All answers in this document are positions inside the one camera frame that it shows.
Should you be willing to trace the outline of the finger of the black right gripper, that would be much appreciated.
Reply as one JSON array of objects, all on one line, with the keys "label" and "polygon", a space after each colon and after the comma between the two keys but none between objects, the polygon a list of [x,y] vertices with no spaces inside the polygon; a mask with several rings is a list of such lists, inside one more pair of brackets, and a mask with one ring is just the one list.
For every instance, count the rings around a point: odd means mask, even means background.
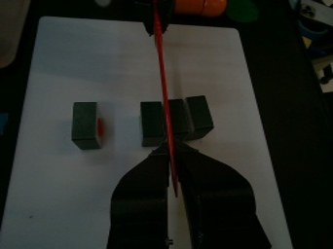
[{"label": "finger of the black right gripper", "polygon": [[143,0],[143,24],[149,35],[154,34],[154,0]]},{"label": "finger of the black right gripper", "polygon": [[169,25],[174,13],[175,0],[159,0],[159,15],[163,25]]}]

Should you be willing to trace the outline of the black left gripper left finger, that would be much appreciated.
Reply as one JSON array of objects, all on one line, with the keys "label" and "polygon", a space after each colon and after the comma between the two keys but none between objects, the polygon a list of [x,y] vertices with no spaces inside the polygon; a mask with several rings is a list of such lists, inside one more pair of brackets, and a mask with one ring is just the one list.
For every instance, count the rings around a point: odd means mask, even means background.
[{"label": "black left gripper left finger", "polygon": [[167,249],[169,152],[162,144],[122,176],[107,249]]}]

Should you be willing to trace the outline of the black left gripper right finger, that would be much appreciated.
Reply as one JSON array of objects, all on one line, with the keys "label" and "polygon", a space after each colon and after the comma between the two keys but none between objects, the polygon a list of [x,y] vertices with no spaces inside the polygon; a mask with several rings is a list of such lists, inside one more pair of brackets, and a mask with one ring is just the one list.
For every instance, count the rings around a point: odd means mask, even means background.
[{"label": "black left gripper right finger", "polygon": [[226,163],[175,143],[193,249],[270,249],[253,187]]}]

